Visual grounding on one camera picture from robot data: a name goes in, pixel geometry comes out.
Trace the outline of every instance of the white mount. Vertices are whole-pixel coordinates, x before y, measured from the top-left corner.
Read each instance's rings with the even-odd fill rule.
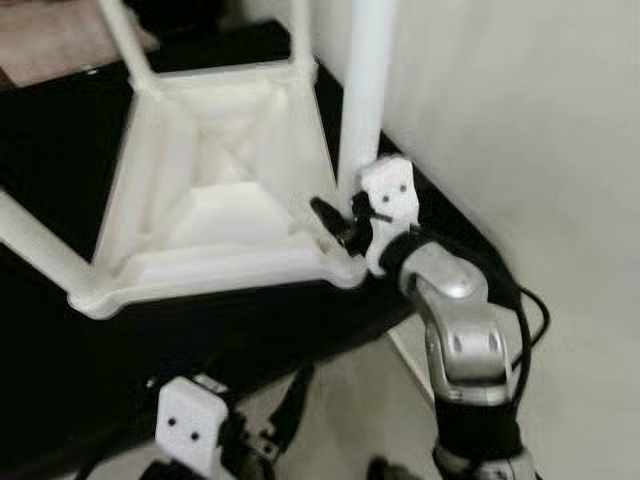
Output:
[[[377,156],[395,0],[356,0],[340,193],[313,90],[308,0],[291,0],[292,59],[155,74],[122,0],[99,0],[135,97],[91,263],[0,191],[0,241],[90,318],[168,297],[324,279],[361,283],[310,208],[351,198]]]

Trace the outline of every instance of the black table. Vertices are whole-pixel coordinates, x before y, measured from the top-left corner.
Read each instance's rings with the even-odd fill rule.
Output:
[[[150,55],[156,71],[276,60],[289,55],[278,24]],[[116,166],[131,90],[122,63],[0,96],[0,185],[90,259]],[[336,162],[342,90],[320,68],[316,88]],[[395,151],[383,137],[381,150]],[[434,231],[501,260],[421,178],[421,218]],[[3,448],[0,478],[43,478],[78,465],[137,401],[145,382],[200,368],[240,395],[301,365],[378,338],[410,313],[388,281],[341,291],[323,282],[202,295],[125,308],[96,322],[0,246]],[[149,438],[153,405],[129,440]]]

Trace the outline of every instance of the white pole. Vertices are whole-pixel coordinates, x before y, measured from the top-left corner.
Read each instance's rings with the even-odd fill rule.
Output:
[[[86,297],[105,279],[33,215],[0,190],[0,243],[4,243],[70,296]]]
[[[293,64],[302,71],[313,65],[311,11],[309,0],[291,0],[291,54]]]
[[[153,88],[155,75],[131,26],[122,0],[98,0],[98,3],[118,50],[127,64],[133,79],[132,86],[136,89]]]
[[[395,13],[396,0],[353,1],[338,165],[340,207],[349,216],[358,172],[378,156]]]

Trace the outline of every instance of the white wall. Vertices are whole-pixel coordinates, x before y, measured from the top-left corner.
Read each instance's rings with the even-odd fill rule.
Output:
[[[387,131],[554,314],[521,414],[541,473],[640,478],[640,1],[398,3]],[[314,4],[342,79],[350,2]]]

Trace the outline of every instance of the white tube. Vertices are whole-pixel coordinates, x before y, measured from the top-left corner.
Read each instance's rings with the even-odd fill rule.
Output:
[[[309,0],[291,0],[291,54],[294,65],[306,71],[313,65]]]
[[[345,82],[338,188],[351,216],[358,172],[378,155],[384,93],[391,63],[396,0],[354,0],[351,52]]]
[[[5,191],[0,190],[0,242],[33,265],[70,296],[88,297],[105,278]]]
[[[113,39],[118,45],[120,55],[122,55],[124,62],[127,64],[133,79],[132,86],[134,88],[152,87],[155,82],[155,75],[131,26],[122,0],[99,0],[98,3],[109,25]]]

